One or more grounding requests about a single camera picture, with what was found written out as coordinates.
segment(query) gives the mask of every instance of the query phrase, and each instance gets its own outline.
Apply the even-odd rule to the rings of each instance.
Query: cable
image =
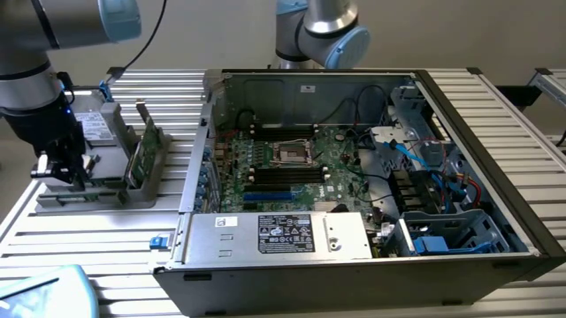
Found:
[[[385,95],[385,91],[382,89],[381,86],[376,85],[376,84],[370,84],[366,85],[358,92],[357,97],[354,98],[354,113],[353,113],[353,126],[357,126],[357,123],[360,122],[360,100],[361,100],[361,95],[365,92],[366,89],[369,88],[376,88],[378,89],[378,91],[381,91],[381,95],[382,95],[382,110],[387,107],[387,95]]]
[[[356,137],[356,140],[357,140],[357,142],[358,142],[358,140],[360,140],[360,138],[362,138],[364,136],[366,136],[366,135],[369,135],[369,133],[366,132],[365,134],[361,134],[360,136],[357,136]],[[340,153],[340,155],[338,155],[338,158],[341,158],[341,155],[345,153],[345,149],[346,149],[346,147],[349,146],[349,144],[352,143],[352,141],[353,140],[349,140],[348,142],[346,142],[346,144],[345,144],[345,146],[344,146],[344,149],[341,149],[341,153]],[[382,177],[382,176],[380,176],[380,175],[376,175],[376,174],[364,174],[362,172],[356,172],[356,171],[353,171],[348,166],[346,166],[346,164],[344,164],[344,167],[345,167],[345,170],[346,171],[349,171],[352,174],[354,174],[356,176],[360,176],[360,177],[373,177],[373,178],[378,178],[378,179],[381,179],[382,181],[388,181],[388,179],[385,178],[385,177]]]
[[[70,102],[69,105],[71,105],[71,103],[74,102],[74,91],[71,89],[69,89],[70,92]]]
[[[237,129],[233,129],[232,131],[229,131],[224,134],[218,134],[217,136],[210,137],[208,139],[217,139],[217,138],[222,138],[222,137],[229,138],[229,137],[233,137],[236,134],[237,134]]]
[[[365,202],[365,203],[372,203],[372,202],[374,202],[374,201],[380,201],[380,200],[382,200],[384,198],[387,198],[387,197],[392,197],[392,194],[388,194],[388,195],[384,195],[382,197],[380,197],[380,198],[377,198],[377,199],[374,199],[374,200],[364,200],[364,199],[361,199],[360,198],[360,190],[361,190],[361,188],[362,188],[362,185],[357,188],[357,190],[356,190],[356,192],[354,192],[354,198],[357,199],[357,200],[360,200],[361,202]]]
[[[564,140],[566,140],[566,131],[564,131],[564,134],[561,135],[561,138],[559,139],[559,141],[556,143],[556,147],[561,146],[561,144],[564,143]]]
[[[136,61],[141,57],[142,53],[145,53],[145,50],[148,49],[150,42],[153,41],[153,38],[157,34],[158,27],[161,25],[162,16],[165,14],[165,8],[166,8],[166,0],[162,0],[161,12],[158,13],[157,23],[156,23],[156,26],[153,27],[153,31],[150,33],[149,39],[148,39],[145,45],[142,46],[141,51],[137,53],[137,55],[129,61],[129,63],[125,64],[125,66],[121,68],[121,73],[125,72],[125,70],[132,66],[132,64],[136,63]]]
[[[344,98],[340,102],[338,102],[338,104],[337,104],[337,107],[333,109],[333,111],[328,114],[328,116],[325,116],[318,122],[317,122],[317,124],[324,124],[326,121],[328,121],[328,119],[330,119],[332,118],[332,116],[337,113],[337,110],[341,108],[341,106],[342,105],[345,105],[345,102],[350,102],[350,103],[353,103],[353,105],[354,105],[354,100],[353,100],[353,98],[350,98],[350,97],[346,97],[346,98]]]
[[[464,175],[463,174],[456,174],[456,178],[459,180],[464,180]],[[480,200],[480,186],[477,185],[477,183],[469,178],[469,176],[467,176],[467,180],[471,184],[471,186],[475,188],[475,199],[472,201],[472,206],[477,207],[479,204],[479,200]]]
[[[237,111],[234,122],[233,122],[234,129],[240,128],[240,117],[244,113],[249,113],[254,118],[254,111],[252,109],[248,109],[248,108],[240,109],[240,111]]]

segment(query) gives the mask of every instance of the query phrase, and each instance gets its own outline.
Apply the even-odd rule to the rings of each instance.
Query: slatted metal surface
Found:
[[[487,90],[481,90],[476,78],[465,70],[433,70],[431,75],[545,226],[566,246],[566,207],[559,200],[566,197],[563,170],[543,155],[537,142],[520,130],[504,106],[497,104]],[[148,274],[146,263],[168,257],[162,252],[149,253],[148,240],[176,227],[184,172],[201,107],[201,76],[200,71],[125,73],[113,88],[125,121],[140,123],[133,101],[145,98],[157,124],[174,136],[157,204],[150,209],[38,216],[33,212],[34,196],[42,187],[31,183],[0,226],[0,287],[58,265],[79,264],[90,277],[104,317],[181,317]],[[497,134],[497,128],[504,131],[503,135]],[[504,286],[471,307],[316,313],[309,317],[555,318],[564,315],[566,266],[560,266],[533,282]]]

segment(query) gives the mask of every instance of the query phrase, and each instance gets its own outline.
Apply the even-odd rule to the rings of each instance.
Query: blue latch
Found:
[[[419,237],[412,240],[412,244],[419,255],[484,254],[491,251],[491,242],[483,242],[471,248],[449,249],[443,237]]]
[[[152,237],[150,240],[149,240],[149,249],[150,250],[165,250],[165,249],[168,249],[168,244],[166,244],[168,241],[169,241],[168,235]]]
[[[105,81],[101,81],[99,82],[98,89],[102,92],[102,95],[104,95],[104,98],[105,98],[105,102],[106,103],[113,103],[112,92],[109,90],[109,86],[108,86],[108,83]]]

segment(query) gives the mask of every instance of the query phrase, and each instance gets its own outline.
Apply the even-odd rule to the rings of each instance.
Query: gray robot arm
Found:
[[[83,187],[85,140],[47,50],[140,35],[134,0],[0,0],[0,113],[47,164],[39,173]]]
[[[349,0],[277,0],[277,68],[304,68],[313,60],[324,68],[350,68],[361,60],[369,32],[357,25]]]

